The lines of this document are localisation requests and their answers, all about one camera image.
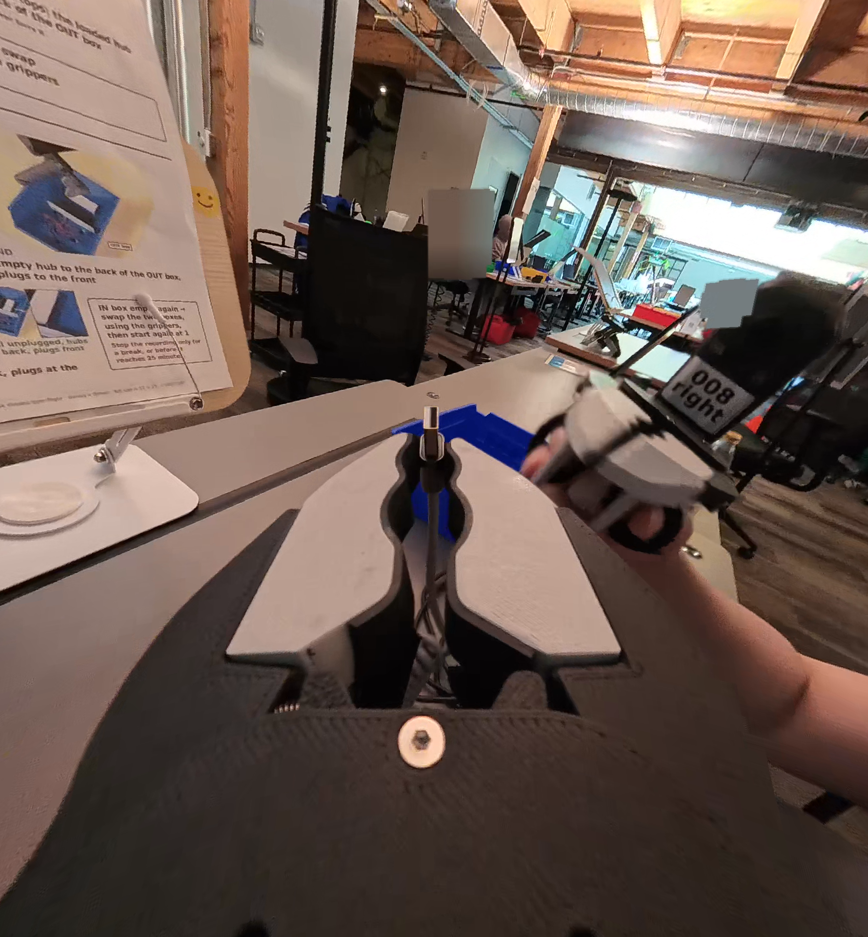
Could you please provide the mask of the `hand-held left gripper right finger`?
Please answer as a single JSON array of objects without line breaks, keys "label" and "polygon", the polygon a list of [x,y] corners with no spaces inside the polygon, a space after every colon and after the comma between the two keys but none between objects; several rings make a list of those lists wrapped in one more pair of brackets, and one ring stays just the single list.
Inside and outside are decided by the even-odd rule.
[{"label": "hand-held left gripper right finger", "polygon": [[447,574],[451,611],[540,665],[615,662],[622,649],[557,505],[463,439],[451,453],[462,514]]}]

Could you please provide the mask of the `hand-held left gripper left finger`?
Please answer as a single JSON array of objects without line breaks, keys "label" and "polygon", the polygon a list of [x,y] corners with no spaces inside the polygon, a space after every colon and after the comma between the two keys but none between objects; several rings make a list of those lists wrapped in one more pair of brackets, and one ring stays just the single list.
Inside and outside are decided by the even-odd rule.
[{"label": "hand-held left gripper left finger", "polygon": [[229,643],[236,662],[397,668],[413,657],[404,539],[419,440],[391,438],[304,502]]}]

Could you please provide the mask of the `blue plastic bin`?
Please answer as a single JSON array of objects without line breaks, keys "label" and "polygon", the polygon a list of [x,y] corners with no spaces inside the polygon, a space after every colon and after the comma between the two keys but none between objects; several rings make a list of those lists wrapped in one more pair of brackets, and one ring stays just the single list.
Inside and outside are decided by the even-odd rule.
[{"label": "blue plastic bin", "polygon": [[[475,404],[440,410],[439,414],[440,433],[445,442],[463,439],[503,465],[514,470],[521,468],[533,438],[531,432],[496,414],[483,413]],[[393,428],[391,433],[420,436],[423,428],[423,419],[419,418]],[[416,520],[428,521],[427,494],[420,482],[412,491],[411,506]],[[452,544],[455,543],[455,536],[450,527],[449,512],[450,492],[444,488],[439,496],[438,532],[441,538]]]}]

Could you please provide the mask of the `person's right forearm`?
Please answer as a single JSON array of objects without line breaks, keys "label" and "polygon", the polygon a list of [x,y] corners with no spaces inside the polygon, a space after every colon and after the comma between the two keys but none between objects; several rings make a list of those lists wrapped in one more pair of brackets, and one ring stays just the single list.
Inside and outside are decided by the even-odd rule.
[{"label": "person's right forearm", "polygon": [[731,684],[768,761],[868,810],[868,675],[802,655],[687,557],[645,581]]}]

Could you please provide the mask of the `person's right hand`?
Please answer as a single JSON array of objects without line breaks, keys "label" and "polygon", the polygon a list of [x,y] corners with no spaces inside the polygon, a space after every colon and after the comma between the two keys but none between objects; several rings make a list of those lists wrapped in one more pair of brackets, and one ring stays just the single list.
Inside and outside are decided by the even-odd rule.
[{"label": "person's right hand", "polygon": [[[554,457],[567,441],[562,428],[554,430],[549,438],[535,446],[526,456],[521,466],[521,474],[534,485],[545,465]],[[597,515],[602,512],[602,502],[606,486],[604,480],[597,474],[589,475],[585,485],[573,483],[568,486],[542,485],[540,488],[545,495],[557,504],[576,513],[581,522],[593,529]],[[609,546],[621,559],[637,571],[637,573],[651,584],[660,578],[671,578],[681,569],[682,560],[686,559],[683,547],[692,533],[692,519],[690,511],[681,514],[683,525],[674,539],[657,553],[645,553],[629,548],[617,542],[612,536],[612,530],[599,531],[604,544]],[[653,539],[664,526],[664,510],[650,505],[636,506],[624,519],[632,536],[641,540]]]}]

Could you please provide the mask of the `black office chair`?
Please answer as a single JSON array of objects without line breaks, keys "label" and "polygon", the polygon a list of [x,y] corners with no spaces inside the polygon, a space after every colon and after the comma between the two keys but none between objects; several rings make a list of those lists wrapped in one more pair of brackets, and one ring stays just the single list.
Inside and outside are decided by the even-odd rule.
[{"label": "black office chair", "polygon": [[779,396],[758,429],[744,432],[732,459],[737,494],[756,479],[813,491],[867,430],[868,362],[841,388],[803,381]]}]

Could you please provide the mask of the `white stand base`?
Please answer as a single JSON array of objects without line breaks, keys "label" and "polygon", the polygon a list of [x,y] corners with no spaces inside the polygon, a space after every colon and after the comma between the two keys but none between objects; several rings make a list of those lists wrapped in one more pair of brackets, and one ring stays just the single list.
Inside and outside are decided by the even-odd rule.
[{"label": "white stand base", "polygon": [[96,464],[98,446],[0,468],[0,495],[38,482],[93,487],[100,505],[59,530],[0,522],[0,593],[178,520],[198,507],[198,494],[133,442],[112,468]]}]

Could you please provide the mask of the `red floor bin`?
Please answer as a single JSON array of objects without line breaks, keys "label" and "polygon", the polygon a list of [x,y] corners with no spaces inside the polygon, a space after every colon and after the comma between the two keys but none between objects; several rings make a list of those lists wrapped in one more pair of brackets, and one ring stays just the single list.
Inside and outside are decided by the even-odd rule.
[{"label": "red floor bin", "polygon": [[542,317],[533,309],[518,306],[510,312],[490,315],[484,325],[484,344],[502,346],[517,338],[536,338]]}]

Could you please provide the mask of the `black panelled desk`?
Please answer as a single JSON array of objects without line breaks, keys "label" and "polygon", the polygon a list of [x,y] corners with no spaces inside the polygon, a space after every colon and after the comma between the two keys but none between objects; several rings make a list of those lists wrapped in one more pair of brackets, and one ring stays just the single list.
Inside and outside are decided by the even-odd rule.
[{"label": "black panelled desk", "polygon": [[321,209],[310,215],[307,311],[312,376],[415,383],[427,335],[428,244]]}]

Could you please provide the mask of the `white round pad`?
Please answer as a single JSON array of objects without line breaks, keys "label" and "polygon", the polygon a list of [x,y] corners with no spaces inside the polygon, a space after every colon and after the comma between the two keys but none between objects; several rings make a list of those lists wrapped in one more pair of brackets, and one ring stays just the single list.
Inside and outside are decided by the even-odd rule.
[{"label": "white round pad", "polygon": [[59,530],[87,519],[100,505],[95,488],[38,482],[0,495],[0,522],[34,530]]}]

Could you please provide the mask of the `black utility cart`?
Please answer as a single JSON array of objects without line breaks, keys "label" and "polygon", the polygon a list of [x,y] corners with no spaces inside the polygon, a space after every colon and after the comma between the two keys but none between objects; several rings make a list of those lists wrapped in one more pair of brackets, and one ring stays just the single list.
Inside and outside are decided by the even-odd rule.
[{"label": "black utility cart", "polygon": [[256,228],[249,242],[249,350],[280,376],[295,363],[284,339],[303,337],[308,309],[306,254],[278,230]]}]

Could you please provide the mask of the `blue striped jacket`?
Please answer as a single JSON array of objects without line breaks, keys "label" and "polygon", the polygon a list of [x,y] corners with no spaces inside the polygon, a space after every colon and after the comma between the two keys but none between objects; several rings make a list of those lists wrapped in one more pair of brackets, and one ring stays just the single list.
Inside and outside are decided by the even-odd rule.
[{"label": "blue striped jacket", "polygon": [[[330,196],[323,194],[323,209],[332,214],[349,217],[354,220],[365,221],[361,205],[358,202],[351,201],[343,196]],[[296,224],[300,227],[309,228],[310,207],[306,207],[301,213]]]}]

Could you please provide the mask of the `printed instruction sheet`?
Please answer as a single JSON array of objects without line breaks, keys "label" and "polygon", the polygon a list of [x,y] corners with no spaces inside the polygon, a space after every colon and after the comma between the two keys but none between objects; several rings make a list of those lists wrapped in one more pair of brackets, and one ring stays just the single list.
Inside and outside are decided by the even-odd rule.
[{"label": "printed instruction sheet", "polygon": [[145,4],[0,1],[0,424],[228,385]]}]

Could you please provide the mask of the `black floor lamp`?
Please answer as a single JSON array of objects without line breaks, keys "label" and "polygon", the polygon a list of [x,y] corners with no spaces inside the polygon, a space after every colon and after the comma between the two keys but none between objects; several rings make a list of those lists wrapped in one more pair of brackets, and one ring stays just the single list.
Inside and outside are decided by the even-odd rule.
[{"label": "black floor lamp", "polygon": [[330,104],[334,64],[334,38],[337,1],[323,1],[318,90],[314,134],[313,166],[310,189],[311,213],[323,207],[326,152],[330,140]]}]

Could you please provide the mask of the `wooden post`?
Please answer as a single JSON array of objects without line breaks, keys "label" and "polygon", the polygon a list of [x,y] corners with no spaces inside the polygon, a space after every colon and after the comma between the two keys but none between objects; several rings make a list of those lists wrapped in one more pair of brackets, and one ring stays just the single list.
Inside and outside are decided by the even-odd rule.
[{"label": "wooden post", "polygon": [[210,129],[207,167],[217,185],[245,327],[250,326],[248,1],[209,1]]}]

